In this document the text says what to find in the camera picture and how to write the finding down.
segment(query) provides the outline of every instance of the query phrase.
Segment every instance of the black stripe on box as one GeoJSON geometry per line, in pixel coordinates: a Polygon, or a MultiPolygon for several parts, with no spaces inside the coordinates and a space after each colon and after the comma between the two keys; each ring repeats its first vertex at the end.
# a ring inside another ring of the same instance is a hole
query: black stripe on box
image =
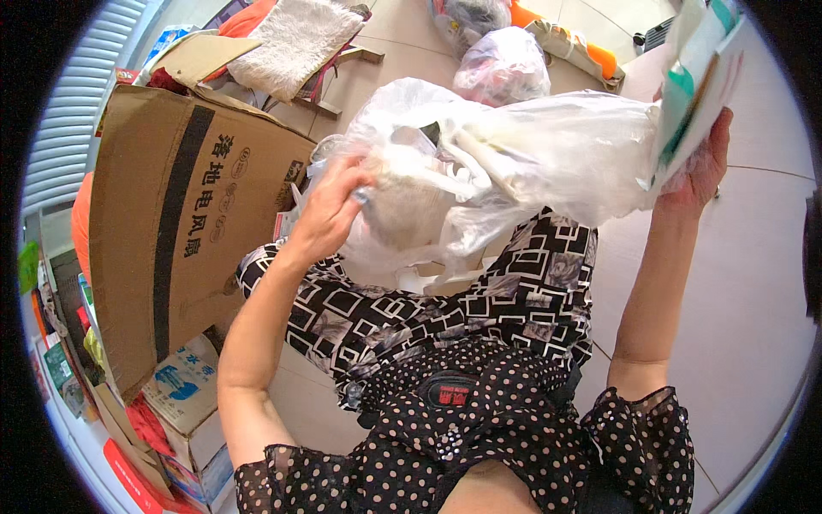
{"type": "Polygon", "coordinates": [[[154,278],[154,335],[157,362],[169,356],[169,295],[171,293],[171,266],[174,262],[174,244],[180,225],[183,203],[194,164],[214,118],[215,111],[197,105],[182,135],[177,156],[165,188],[163,212],[157,230],[154,278]]]}

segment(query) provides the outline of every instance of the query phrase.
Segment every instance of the polka dot blouse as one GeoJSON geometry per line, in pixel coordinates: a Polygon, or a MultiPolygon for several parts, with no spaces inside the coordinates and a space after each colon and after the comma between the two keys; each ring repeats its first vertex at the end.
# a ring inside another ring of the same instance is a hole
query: polka dot blouse
{"type": "Polygon", "coordinates": [[[641,401],[604,391],[581,418],[552,401],[569,372],[487,340],[463,341],[382,369],[363,411],[378,413],[347,456],[272,445],[235,472],[240,512],[437,512],[468,469],[511,469],[543,512],[579,512],[593,468],[637,512],[688,512],[694,485],[687,411],[672,387],[641,401]],[[419,388],[448,370],[474,377],[462,405],[433,405],[419,388]]]}

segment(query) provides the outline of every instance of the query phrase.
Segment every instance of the white fluffy cushion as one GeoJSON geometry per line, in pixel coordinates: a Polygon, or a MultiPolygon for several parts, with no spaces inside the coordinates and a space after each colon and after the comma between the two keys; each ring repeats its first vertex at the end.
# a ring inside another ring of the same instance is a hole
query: white fluffy cushion
{"type": "Polygon", "coordinates": [[[229,63],[228,69],[243,86],[290,102],[364,26],[362,16],[329,0],[279,0],[248,35],[262,46],[229,63]]]}

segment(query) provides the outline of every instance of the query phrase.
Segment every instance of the woman's hand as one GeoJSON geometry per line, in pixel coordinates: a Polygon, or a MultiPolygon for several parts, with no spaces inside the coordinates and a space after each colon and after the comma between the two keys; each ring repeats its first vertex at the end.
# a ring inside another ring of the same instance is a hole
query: woman's hand
{"type": "Polygon", "coordinates": [[[360,158],[349,157],[329,164],[326,176],[308,197],[280,254],[308,269],[309,266],[333,254],[349,236],[354,217],[362,206],[351,197],[360,186],[373,184],[372,176],[357,168],[360,158]]]}
{"type": "Polygon", "coordinates": [[[731,140],[730,126],[733,112],[723,107],[710,135],[688,158],[685,166],[690,172],[682,187],[657,198],[655,211],[664,215],[699,218],[705,205],[716,195],[719,182],[727,169],[727,146],[731,140]]]}

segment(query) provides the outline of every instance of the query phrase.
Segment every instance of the clear plastic bag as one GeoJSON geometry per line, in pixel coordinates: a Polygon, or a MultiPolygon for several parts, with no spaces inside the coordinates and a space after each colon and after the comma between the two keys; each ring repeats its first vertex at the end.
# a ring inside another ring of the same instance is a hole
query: clear plastic bag
{"type": "Polygon", "coordinates": [[[457,60],[485,34],[511,24],[510,0],[428,0],[428,11],[457,60]]]}
{"type": "MultiPolygon", "coordinates": [[[[498,109],[404,78],[378,89],[326,153],[364,156],[377,176],[340,249],[376,273],[466,257],[550,206],[598,226],[655,198],[658,107],[577,91],[498,109]]],[[[327,160],[312,165],[316,181],[327,160]]]]}
{"type": "Polygon", "coordinates": [[[551,79],[545,53],[527,30],[494,30],[465,53],[451,89],[491,107],[548,96],[551,79]]]}

